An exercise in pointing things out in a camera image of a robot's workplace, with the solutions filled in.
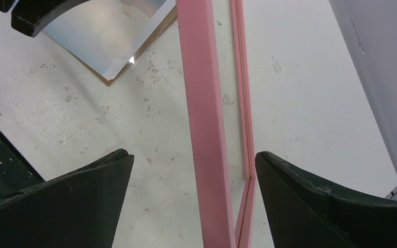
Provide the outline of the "blue landscape photo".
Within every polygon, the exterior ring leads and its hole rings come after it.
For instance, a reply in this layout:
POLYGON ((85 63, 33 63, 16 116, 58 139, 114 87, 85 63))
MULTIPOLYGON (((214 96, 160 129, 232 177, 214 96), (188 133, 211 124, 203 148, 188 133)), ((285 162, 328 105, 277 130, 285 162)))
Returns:
POLYGON ((104 79, 134 62, 175 1, 87 1, 63 13, 43 32, 104 79))

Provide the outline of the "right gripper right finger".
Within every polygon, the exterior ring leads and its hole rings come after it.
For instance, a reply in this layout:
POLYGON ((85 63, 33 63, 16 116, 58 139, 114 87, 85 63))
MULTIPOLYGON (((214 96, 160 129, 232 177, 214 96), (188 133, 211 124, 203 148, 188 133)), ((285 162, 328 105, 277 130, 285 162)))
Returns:
POLYGON ((365 194, 277 155, 255 156, 275 247, 397 247, 397 201, 365 194))

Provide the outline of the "pink picture frame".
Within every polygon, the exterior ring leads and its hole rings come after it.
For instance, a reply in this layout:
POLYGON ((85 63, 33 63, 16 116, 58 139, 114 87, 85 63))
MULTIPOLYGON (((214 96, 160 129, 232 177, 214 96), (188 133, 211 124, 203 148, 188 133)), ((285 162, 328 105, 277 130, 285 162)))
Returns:
POLYGON ((246 181, 233 218, 211 1, 177 1, 182 65, 204 247, 250 247, 256 191, 242 1, 231 1, 246 181))

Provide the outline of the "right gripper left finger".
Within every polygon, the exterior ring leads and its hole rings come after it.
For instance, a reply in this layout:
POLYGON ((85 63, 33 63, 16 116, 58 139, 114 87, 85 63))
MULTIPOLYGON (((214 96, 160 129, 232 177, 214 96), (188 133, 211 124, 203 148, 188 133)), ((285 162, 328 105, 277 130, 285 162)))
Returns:
POLYGON ((111 247, 134 156, 124 149, 0 198, 0 247, 111 247))

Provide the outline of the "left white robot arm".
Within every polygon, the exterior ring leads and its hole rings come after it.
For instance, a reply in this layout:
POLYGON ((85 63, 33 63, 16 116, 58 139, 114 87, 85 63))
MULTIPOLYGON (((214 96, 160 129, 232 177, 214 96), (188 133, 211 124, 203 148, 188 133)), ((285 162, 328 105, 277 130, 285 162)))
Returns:
POLYGON ((11 27, 36 37, 46 26, 88 0, 0 0, 0 12, 11 12, 11 27))

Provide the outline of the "brown cardboard backing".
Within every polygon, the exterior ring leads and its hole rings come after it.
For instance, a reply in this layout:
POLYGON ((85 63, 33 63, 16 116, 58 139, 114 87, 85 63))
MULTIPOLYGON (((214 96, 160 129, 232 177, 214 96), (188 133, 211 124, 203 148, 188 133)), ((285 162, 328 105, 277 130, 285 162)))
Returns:
POLYGON ((74 57, 83 64, 93 75, 95 75, 100 81, 102 81, 106 86, 111 86, 115 80, 121 76, 125 71, 129 70, 130 68, 134 67, 134 65, 139 62, 141 57, 143 56, 144 52, 147 51, 152 44, 170 27, 172 24, 177 20, 177 8, 176 6, 167 14, 167 16, 162 20, 162 22, 156 27, 153 33, 146 39, 146 41, 141 45, 141 47, 137 50, 134 54, 133 59, 134 63, 129 62, 126 63, 124 67, 119 71, 116 77, 111 80, 107 80, 102 77, 98 72, 92 69, 89 65, 83 62, 81 59, 77 58, 75 55, 74 57))

